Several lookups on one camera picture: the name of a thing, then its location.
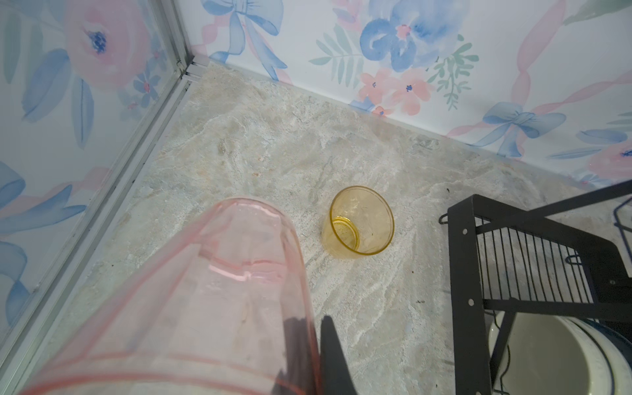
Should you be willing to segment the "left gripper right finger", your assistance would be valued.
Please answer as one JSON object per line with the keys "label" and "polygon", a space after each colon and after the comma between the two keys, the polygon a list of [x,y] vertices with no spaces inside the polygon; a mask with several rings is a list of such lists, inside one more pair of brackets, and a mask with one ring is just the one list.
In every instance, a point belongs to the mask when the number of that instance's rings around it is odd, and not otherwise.
{"label": "left gripper right finger", "polygon": [[328,315],[320,326],[320,373],[323,394],[357,395],[335,324]]}

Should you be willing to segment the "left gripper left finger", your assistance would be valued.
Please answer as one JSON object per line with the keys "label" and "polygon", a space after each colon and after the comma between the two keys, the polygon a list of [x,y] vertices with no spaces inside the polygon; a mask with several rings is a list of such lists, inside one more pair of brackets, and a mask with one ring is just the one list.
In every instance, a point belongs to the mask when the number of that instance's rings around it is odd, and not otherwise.
{"label": "left gripper left finger", "polygon": [[271,394],[316,394],[318,369],[314,325],[307,319],[283,322],[286,368],[278,371]]}

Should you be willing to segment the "pink glass cup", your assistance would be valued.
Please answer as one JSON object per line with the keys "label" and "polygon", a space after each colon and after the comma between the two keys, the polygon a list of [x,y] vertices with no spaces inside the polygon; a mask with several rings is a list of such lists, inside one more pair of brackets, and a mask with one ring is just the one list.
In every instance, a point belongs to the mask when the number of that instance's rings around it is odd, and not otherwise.
{"label": "pink glass cup", "polygon": [[314,325],[295,227],[265,202],[227,199],[128,278],[24,393],[271,394],[290,318]]}

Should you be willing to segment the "yellow glass cup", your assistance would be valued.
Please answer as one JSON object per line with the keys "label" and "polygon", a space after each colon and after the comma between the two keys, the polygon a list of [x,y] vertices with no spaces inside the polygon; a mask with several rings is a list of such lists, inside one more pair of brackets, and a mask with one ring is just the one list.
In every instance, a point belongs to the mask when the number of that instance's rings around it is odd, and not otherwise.
{"label": "yellow glass cup", "polygon": [[393,212],[373,189],[355,185],[341,190],[324,219],[322,244],[335,258],[355,259],[386,250],[395,233]]}

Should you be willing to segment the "black wire dish rack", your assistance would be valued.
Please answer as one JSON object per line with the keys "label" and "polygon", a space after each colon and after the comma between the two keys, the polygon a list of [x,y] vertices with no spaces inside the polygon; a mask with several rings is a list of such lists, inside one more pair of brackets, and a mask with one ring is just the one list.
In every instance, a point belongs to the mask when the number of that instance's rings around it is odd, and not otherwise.
{"label": "black wire dish rack", "polygon": [[494,394],[517,314],[593,320],[631,342],[631,184],[524,211],[473,195],[449,231],[455,387]]}

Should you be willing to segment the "cream ribbed bowl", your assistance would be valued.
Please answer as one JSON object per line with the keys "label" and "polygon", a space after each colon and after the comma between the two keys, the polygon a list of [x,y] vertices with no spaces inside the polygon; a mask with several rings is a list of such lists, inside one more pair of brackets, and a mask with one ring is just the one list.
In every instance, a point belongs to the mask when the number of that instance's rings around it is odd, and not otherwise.
{"label": "cream ribbed bowl", "polygon": [[575,318],[517,314],[494,394],[613,394],[602,339]]}

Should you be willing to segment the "white blue floral bowl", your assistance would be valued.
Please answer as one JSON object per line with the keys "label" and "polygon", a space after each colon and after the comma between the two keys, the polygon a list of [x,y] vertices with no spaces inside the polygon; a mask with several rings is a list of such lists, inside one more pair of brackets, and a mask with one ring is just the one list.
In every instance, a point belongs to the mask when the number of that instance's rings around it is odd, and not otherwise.
{"label": "white blue floral bowl", "polygon": [[631,342],[593,320],[567,321],[587,368],[587,394],[631,394]]}

